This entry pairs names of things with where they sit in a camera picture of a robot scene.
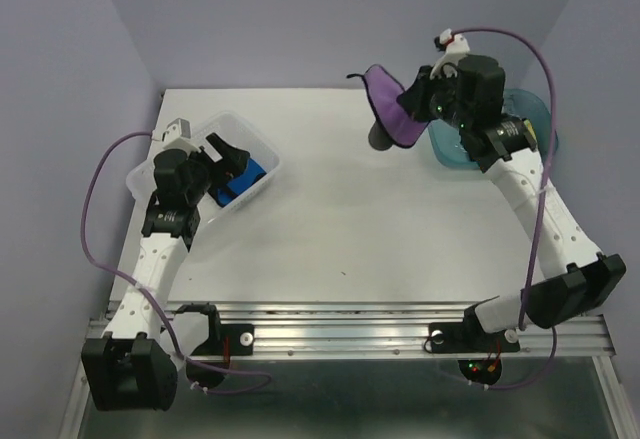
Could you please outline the blue microfiber towel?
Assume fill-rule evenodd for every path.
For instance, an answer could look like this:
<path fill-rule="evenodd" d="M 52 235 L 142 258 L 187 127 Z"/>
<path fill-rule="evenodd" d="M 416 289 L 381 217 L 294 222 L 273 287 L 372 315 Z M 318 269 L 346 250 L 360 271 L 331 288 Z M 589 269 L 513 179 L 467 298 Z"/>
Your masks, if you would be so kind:
<path fill-rule="evenodd" d="M 250 159 L 243 174 L 233 176 L 230 172 L 226 172 L 216 178 L 208 190 L 208 195 L 219 207 L 225 208 L 265 176 L 266 171 Z"/>

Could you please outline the purple microfiber towel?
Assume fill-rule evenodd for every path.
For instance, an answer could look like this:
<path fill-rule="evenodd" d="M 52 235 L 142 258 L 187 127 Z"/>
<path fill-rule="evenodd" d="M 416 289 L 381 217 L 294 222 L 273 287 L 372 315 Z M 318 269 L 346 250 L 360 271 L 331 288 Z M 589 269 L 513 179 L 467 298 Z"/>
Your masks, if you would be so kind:
<path fill-rule="evenodd" d="M 368 143 L 376 151 L 391 147 L 412 148 L 426 129 L 425 123 L 410 118 L 398 104 L 405 92 L 404 86 L 383 66 L 374 64 L 363 73 L 350 73 L 347 79 L 359 79 L 374 116 L 368 133 Z"/>

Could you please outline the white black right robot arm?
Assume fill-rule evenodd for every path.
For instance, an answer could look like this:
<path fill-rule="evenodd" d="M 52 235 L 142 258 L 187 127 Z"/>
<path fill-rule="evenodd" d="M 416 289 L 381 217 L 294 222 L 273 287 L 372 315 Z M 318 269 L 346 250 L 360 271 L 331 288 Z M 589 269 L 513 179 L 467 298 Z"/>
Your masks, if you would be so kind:
<path fill-rule="evenodd" d="M 497 332 L 529 324 L 550 329 L 602 305 L 626 272 L 618 254 L 606 255 L 579 226 L 549 179 L 526 118 L 503 109 L 505 72 L 488 56 L 423 66 L 397 102 L 410 120 L 441 120 L 455 128 L 469 158 L 500 190 L 531 241 L 528 277 L 510 295 L 468 308 L 463 343 L 482 349 Z"/>

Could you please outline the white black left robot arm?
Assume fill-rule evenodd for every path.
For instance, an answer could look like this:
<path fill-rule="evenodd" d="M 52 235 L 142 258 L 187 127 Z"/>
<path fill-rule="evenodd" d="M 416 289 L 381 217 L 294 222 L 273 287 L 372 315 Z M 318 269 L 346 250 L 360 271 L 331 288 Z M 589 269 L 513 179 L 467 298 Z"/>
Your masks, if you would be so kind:
<path fill-rule="evenodd" d="M 101 337 L 85 341 L 81 361 L 100 411 L 162 410 L 172 405 L 178 372 L 160 336 L 171 326 L 164 313 L 173 281 L 200 223 L 198 205 L 240 177 L 248 151 L 212 133 L 213 155 L 186 138 L 172 139 L 153 158 L 152 190 L 138 258 L 120 306 Z"/>

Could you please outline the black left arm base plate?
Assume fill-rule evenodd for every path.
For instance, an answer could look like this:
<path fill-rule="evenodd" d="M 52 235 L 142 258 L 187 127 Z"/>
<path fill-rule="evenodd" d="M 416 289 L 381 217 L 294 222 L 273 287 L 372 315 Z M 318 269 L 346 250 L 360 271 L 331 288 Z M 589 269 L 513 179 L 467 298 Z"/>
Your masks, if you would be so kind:
<path fill-rule="evenodd" d="M 173 326 L 182 351 L 189 356 L 212 356 L 228 362 L 234 356 L 253 354 L 254 325 L 223 321 L 214 304 L 181 306 Z"/>

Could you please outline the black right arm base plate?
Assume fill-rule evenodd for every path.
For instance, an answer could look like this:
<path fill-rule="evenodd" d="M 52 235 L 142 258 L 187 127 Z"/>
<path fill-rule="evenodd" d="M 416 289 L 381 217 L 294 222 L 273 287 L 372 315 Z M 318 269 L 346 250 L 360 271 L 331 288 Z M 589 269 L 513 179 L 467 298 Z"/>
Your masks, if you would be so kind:
<path fill-rule="evenodd" d="M 471 331 L 462 322 L 431 323 L 423 349 L 431 354 L 466 355 L 489 352 L 516 353 L 521 350 L 518 338 L 508 340 L 504 331 Z"/>

